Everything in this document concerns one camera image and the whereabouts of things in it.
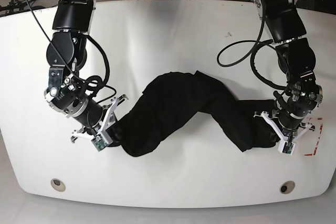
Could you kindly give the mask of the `black robot arm image left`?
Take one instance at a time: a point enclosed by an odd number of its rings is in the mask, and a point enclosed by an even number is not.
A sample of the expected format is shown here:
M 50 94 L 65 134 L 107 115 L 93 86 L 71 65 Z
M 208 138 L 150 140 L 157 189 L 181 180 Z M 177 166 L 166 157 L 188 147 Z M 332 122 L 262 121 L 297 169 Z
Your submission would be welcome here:
M 110 96 L 111 103 L 101 106 L 94 98 L 107 86 L 110 67 L 106 53 L 89 35 L 96 0 L 58 0 L 53 21 L 53 36 L 46 51 L 49 68 L 45 99 L 48 105 L 75 119 L 82 127 L 73 131 L 71 141 L 89 139 L 98 151 L 120 145 L 121 131 L 115 126 L 115 108 L 125 96 Z M 103 78 L 86 79 L 79 71 L 87 60 L 86 43 L 91 42 L 101 53 L 105 66 Z

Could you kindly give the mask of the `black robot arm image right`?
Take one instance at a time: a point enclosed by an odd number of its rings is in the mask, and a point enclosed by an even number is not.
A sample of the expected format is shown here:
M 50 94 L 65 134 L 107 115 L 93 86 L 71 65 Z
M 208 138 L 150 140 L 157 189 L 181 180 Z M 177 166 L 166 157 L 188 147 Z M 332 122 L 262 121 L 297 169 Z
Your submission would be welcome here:
M 301 20 L 296 0 L 254 0 L 259 17 L 272 38 L 278 65 L 286 74 L 288 100 L 275 92 L 277 124 L 285 132 L 296 131 L 303 119 L 323 99 L 322 88 L 313 72 L 316 57 L 305 37 L 307 31 Z

